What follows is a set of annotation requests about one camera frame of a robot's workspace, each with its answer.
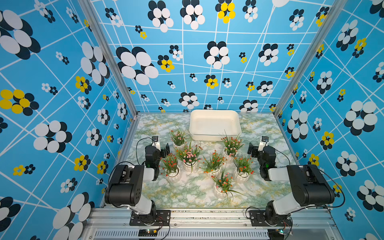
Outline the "potted plant red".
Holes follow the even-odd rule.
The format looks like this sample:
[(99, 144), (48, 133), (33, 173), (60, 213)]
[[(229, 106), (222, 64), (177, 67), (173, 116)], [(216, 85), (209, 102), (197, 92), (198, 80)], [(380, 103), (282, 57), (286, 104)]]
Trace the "potted plant red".
[(168, 154), (161, 159), (161, 163), (165, 171), (166, 179), (170, 183), (176, 183), (181, 176), (177, 157), (174, 154)]
[(254, 170), (252, 169), (252, 159), (246, 157), (235, 157), (234, 163), (236, 165), (236, 178), (237, 182), (245, 183), (251, 175), (254, 174)]

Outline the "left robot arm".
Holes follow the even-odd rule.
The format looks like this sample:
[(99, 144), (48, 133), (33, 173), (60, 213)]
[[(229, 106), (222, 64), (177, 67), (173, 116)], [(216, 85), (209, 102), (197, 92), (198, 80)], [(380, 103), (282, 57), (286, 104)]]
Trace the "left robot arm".
[(144, 182), (158, 179), (160, 160), (169, 154), (167, 144), (164, 149), (146, 146), (145, 163), (133, 165), (128, 161), (117, 164), (108, 180), (105, 193), (106, 204), (131, 211), (130, 226), (163, 226), (170, 224), (170, 210), (158, 210), (153, 200), (142, 193)]

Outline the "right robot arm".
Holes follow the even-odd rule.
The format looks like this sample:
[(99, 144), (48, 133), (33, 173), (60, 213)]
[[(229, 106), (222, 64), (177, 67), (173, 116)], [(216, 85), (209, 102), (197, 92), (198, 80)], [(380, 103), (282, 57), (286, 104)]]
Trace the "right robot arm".
[(332, 204), (334, 191), (315, 165), (287, 165), (276, 167), (276, 149), (261, 142), (256, 147), (249, 144), (248, 154), (259, 162), (260, 175), (265, 181), (287, 182), (291, 193), (267, 203), (265, 221), (277, 226), (290, 214), (309, 207), (321, 207)]

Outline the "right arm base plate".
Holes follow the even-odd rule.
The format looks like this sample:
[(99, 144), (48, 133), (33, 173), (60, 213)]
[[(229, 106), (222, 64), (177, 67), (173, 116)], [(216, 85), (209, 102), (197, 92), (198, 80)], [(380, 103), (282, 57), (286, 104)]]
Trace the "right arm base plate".
[(277, 215), (271, 211), (249, 210), (247, 217), (250, 219), (253, 227), (290, 227), (292, 219), (288, 215)]

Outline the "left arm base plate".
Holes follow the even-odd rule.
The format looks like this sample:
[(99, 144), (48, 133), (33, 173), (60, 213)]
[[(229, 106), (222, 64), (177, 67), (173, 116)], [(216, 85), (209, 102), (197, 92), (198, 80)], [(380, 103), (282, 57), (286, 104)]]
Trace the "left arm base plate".
[(171, 211), (170, 210), (156, 210), (148, 215), (139, 215), (132, 212), (130, 218), (130, 226), (135, 227), (160, 227), (168, 226), (170, 224)]

